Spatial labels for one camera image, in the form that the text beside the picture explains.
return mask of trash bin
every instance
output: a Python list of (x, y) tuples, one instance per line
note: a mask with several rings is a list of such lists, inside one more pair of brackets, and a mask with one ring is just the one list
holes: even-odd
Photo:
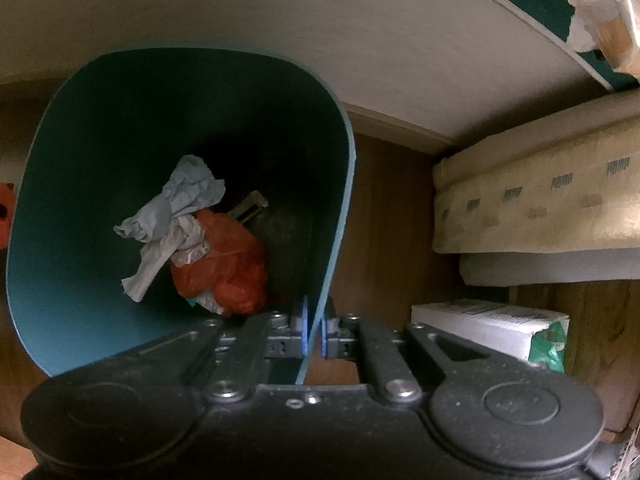
[(181, 156), (224, 178), (220, 209), (269, 201), (251, 231), (268, 251), (270, 308), (308, 303), (317, 331), (354, 169), (350, 124), (318, 78), (279, 57), (216, 48), (105, 54), (49, 104), (31, 147), (7, 263), (9, 308), (35, 363), (56, 375), (210, 316), (168, 268), (141, 303), (120, 280), (140, 244), (113, 226), (160, 192)]

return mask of white box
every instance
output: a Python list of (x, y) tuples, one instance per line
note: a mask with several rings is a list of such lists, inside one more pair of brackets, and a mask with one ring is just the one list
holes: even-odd
[(526, 360), (531, 338), (559, 321), (566, 334), (569, 316), (552, 310), (492, 303), (480, 300), (455, 300), (449, 303), (415, 305), (411, 321), (450, 332), (498, 352)]

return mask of orange object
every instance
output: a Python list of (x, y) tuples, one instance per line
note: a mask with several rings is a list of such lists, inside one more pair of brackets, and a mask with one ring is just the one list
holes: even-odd
[(211, 290), (226, 316), (256, 314), (266, 302), (263, 244), (227, 214), (201, 209), (195, 217), (211, 248), (197, 262), (182, 267), (171, 264), (178, 294), (196, 298)]
[(9, 246), (11, 220), (14, 218), (15, 193), (13, 184), (0, 184), (0, 250)]

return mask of metal bolt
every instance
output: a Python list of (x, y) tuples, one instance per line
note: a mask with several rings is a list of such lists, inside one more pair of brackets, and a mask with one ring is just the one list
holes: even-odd
[(292, 410), (299, 410), (305, 403), (300, 399), (287, 399), (285, 405), (291, 408)]
[(385, 384), (385, 390), (392, 399), (403, 400), (415, 395), (419, 386), (415, 381), (394, 379)]
[(311, 392), (305, 394), (305, 402), (307, 404), (319, 404), (320, 401), (320, 397), (318, 397), (316, 394), (313, 394)]
[(240, 385), (233, 381), (218, 381), (211, 386), (210, 392), (215, 397), (230, 399), (231, 397), (239, 395)]

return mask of green plastic bag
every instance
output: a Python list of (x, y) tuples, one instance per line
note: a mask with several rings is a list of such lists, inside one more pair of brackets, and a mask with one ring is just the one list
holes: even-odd
[(540, 363), (550, 370), (564, 373), (564, 346), (566, 334), (559, 321), (549, 328), (536, 332), (531, 338), (529, 361)]

